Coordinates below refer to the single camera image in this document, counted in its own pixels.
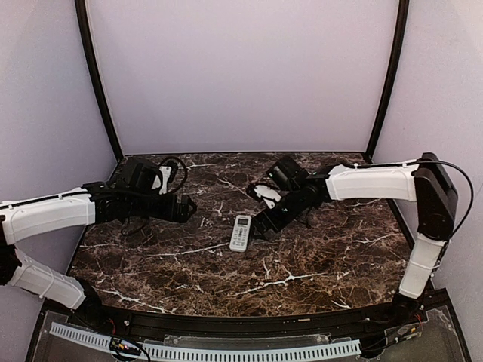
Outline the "white remote control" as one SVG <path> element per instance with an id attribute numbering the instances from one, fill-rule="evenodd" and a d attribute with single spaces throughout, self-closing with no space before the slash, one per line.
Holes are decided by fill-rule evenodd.
<path id="1" fill-rule="evenodd" d="M 247 250 L 251 233 L 251 220 L 250 216 L 245 215 L 238 215 L 235 218 L 229 243 L 231 251 L 243 253 Z"/>

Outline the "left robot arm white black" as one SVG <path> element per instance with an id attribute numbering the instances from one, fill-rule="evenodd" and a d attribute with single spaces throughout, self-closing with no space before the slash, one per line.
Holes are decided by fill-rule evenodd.
<path id="1" fill-rule="evenodd" d="M 87 325 L 110 322 L 100 297 L 81 278 L 63 275 L 27 256 L 17 248 L 29 237 L 132 217 L 185 223 L 197 206 L 188 195 L 169 189 L 185 164 L 168 157 L 160 164 L 133 158 L 119 175 L 106 182 L 85 183 L 79 188 L 1 204 L 1 284 L 18 287 L 70 309 Z"/>

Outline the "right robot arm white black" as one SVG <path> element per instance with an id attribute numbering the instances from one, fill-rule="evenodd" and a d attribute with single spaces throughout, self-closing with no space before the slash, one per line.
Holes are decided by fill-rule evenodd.
<path id="1" fill-rule="evenodd" d="M 385 164 L 337 164 L 309 172 L 286 156 L 268 170 L 274 186 L 251 183 L 247 194 L 266 209 L 253 218 L 259 238 L 269 239 L 303 212 L 332 201 L 392 199 L 417 205 L 418 227 L 410 259 L 393 297 L 391 318 L 414 314 L 432 273 L 439 267 L 454 234 L 458 194 L 447 168 L 455 164 L 425 152 L 415 160 Z"/>

